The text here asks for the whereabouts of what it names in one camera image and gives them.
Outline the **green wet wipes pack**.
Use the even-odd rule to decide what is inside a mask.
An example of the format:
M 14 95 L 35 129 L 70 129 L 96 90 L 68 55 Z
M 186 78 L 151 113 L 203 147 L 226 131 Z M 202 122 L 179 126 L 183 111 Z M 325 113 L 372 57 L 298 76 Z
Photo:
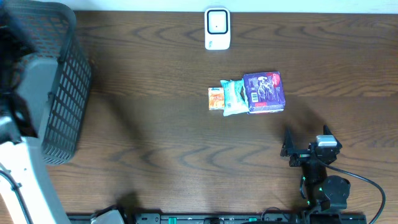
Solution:
M 223 116 L 247 113 L 249 111 L 245 96 L 242 95 L 243 79 L 240 80 L 221 80 L 224 90 L 224 112 Z

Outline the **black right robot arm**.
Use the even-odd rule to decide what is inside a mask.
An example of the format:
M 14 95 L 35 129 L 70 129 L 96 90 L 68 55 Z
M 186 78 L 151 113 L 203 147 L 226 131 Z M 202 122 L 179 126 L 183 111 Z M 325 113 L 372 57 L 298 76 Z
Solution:
M 302 169 L 300 193 L 311 209 L 331 212 L 347 208 L 350 182 L 338 175 L 328 175 L 326 171 L 327 165 L 336 161 L 341 148 L 341 143 L 326 125 L 323 134 L 316 136 L 306 149 L 297 149 L 292 134 L 285 131 L 280 155 L 289 158 L 289 166 Z

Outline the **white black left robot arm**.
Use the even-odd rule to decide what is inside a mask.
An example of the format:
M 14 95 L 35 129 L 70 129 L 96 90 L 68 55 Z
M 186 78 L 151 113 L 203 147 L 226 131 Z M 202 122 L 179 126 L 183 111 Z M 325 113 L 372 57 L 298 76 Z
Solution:
M 18 64 L 36 49 L 1 7 L 1 196 L 14 223 L 69 223 L 43 162 Z

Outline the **purple Carefree pad pack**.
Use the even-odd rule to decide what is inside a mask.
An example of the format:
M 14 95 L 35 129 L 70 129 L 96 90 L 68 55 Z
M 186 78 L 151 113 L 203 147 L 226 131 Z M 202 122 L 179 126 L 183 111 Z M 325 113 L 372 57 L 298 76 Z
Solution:
M 280 72 L 247 73 L 243 82 L 248 114 L 284 110 L 286 100 Z

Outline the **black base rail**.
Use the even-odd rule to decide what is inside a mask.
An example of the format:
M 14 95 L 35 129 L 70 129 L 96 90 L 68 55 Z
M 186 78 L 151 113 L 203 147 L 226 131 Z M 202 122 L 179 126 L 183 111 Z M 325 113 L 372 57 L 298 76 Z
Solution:
M 137 223 L 137 224 L 238 224 L 238 223 L 344 223 L 344 224 L 363 224 L 367 223 L 364 215 L 332 215 L 332 214 L 313 214 L 309 221 L 302 221 L 298 216 L 281 213 L 267 213 L 261 215 L 178 215 L 178 214 L 159 214 L 159 213 L 140 213 L 122 215 L 121 222 L 105 221 L 105 213 L 101 215 L 88 214 L 68 214 L 71 223 Z

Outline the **white barcode scanner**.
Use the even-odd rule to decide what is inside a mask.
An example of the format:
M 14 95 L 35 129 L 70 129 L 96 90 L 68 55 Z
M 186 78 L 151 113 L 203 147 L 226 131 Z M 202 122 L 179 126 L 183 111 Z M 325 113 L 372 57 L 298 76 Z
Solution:
M 208 8 L 204 13 L 205 48 L 227 50 L 231 43 L 231 16 L 223 7 Z

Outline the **grey plastic basket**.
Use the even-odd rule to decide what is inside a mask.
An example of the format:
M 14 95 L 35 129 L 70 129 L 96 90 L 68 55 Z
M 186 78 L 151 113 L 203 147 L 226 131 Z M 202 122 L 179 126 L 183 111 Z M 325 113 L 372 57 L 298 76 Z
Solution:
M 92 82 L 76 17 L 57 2 L 1 2 L 1 141 L 31 139 L 46 164 L 75 154 Z

